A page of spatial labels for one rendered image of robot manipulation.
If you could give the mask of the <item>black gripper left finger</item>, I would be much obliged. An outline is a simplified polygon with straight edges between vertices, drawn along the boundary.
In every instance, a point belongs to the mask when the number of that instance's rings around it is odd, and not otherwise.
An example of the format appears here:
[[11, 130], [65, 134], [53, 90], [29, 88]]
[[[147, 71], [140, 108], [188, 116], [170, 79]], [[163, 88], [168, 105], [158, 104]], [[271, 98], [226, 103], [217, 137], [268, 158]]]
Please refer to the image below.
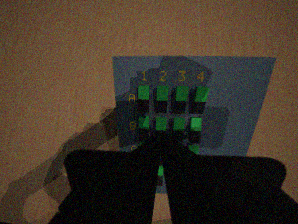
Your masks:
[[137, 219], [152, 224], [161, 132], [156, 131], [132, 152], [77, 149], [64, 160], [70, 189], [76, 185], [133, 190], [137, 195]]

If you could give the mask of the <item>blue switch panel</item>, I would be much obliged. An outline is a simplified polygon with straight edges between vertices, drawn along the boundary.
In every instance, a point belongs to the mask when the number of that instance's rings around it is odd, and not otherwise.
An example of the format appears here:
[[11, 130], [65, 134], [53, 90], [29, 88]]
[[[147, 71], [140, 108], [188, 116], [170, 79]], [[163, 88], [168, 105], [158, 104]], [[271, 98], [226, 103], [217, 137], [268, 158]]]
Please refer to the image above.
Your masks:
[[165, 131], [197, 155], [246, 157], [275, 57], [112, 57], [120, 152]]

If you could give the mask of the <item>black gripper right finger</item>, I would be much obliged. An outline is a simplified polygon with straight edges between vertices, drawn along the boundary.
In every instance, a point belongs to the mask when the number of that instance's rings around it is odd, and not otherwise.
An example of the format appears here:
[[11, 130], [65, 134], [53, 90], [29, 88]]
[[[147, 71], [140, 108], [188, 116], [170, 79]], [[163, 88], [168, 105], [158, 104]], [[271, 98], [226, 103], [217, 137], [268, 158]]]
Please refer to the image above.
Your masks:
[[275, 183], [281, 188], [287, 170], [269, 157], [197, 155], [165, 131], [161, 159], [172, 224], [194, 224], [205, 182]]

